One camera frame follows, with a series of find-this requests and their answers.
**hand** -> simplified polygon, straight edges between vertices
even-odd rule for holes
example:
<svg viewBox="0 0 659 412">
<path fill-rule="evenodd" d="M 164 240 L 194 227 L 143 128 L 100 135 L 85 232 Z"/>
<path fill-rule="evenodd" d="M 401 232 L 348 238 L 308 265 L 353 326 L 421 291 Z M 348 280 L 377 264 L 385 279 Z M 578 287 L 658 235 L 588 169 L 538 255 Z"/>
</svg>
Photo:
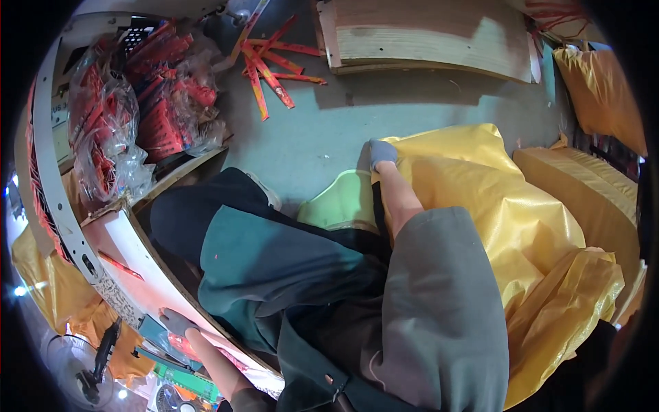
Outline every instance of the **hand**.
<svg viewBox="0 0 659 412">
<path fill-rule="evenodd" d="M 376 165 L 382 161 L 389 161 L 396 163 L 398 153 L 396 148 L 389 142 L 384 142 L 378 139 L 371 139 L 371 167 L 377 171 Z"/>
<path fill-rule="evenodd" d="M 196 323 L 174 310 L 162 308 L 158 311 L 158 314 L 160 315 L 160 322 L 163 322 L 165 327 L 175 335 L 185 337 L 186 330 L 190 328 L 199 330 Z"/>
</svg>

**dark pants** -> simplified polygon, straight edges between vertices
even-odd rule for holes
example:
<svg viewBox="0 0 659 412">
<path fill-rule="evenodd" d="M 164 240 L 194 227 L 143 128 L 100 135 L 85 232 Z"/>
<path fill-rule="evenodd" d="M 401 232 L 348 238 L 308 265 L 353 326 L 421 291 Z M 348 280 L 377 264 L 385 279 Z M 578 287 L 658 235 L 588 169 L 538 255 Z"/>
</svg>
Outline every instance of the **dark pants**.
<svg viewBox="0 0 659 412">
<path fill-rule="evenodd" d="M 268 197 L 261 188 L 234 167 L 228 167 L 208 182 L 174 187 L 159 195 L 151 209 L 152 233 L 168 252 L 200 266 L 206 230 L 222 205 L 325 237 L 389 264 L 388 237 L 359 229 L 327 231 L 298 222 L 268 206 Z"/>
</svg>

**white sneaker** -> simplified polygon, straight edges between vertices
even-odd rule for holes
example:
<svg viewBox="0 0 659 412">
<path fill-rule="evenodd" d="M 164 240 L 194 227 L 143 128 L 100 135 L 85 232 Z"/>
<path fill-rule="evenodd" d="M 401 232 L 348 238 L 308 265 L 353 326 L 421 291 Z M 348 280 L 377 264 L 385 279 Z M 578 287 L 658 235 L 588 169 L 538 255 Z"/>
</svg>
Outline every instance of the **white sneaker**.
<svg viewBox="0 0 659 412">
<path fill-rule="evenodd" d="M 281 200 L 277 196 L 276 193 L 274 193 L 269 187 L 265 186 L 261 180 L 259 180 L 258 176 L 253 174 L 250 171 L 243 170 L 243 173 L 248 175 L 250 179 L 252 179 L 260 188 L 261 190 L 266 194 L 268 197 L 268 204 L 272 206 L 274 210 L 280 211 L 281 210 Z"/>
</svg>

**light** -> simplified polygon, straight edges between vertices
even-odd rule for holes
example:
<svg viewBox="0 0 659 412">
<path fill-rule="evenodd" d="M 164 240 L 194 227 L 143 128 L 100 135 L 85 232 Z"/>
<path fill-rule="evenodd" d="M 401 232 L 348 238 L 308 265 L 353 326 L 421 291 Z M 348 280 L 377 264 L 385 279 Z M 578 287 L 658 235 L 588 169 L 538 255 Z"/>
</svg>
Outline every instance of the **light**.
<svg viewBox="0 0 659 412">
<path fill-rule="evenodd" d="M 14 295 L 16 296 L 25 296 L 27 292 L 28 290 L 25 289 L 23 286 L 18 286 L 16 289 L 14 289 Z"/>
</svg>

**forearm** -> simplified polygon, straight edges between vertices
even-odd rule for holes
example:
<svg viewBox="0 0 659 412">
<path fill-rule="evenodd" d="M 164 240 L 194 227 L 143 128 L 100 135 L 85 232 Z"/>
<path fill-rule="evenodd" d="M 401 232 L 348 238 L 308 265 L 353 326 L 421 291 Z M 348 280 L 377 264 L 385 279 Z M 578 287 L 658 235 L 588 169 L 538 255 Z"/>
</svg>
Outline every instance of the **forearm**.
<svg viewBox="0 0 659 412">
<path fill-rule="evenodd" d="M 217 389 L 227 401 L 231 402 L 231 398 L 239 390 L 254 387 L 242 372 L 197 329 L 188 328 L 185 331 L 185 337 L 206 367 Z"/>
<path fill-rule="evenodd" d="M 391 234 L 395 239 L 412 216 L 423 212 L 412 186 L 396 168 L 396 163 L 379 162 L 377 172 L 382 182 L 382 197 L 391 215 Z"/>
</svg>

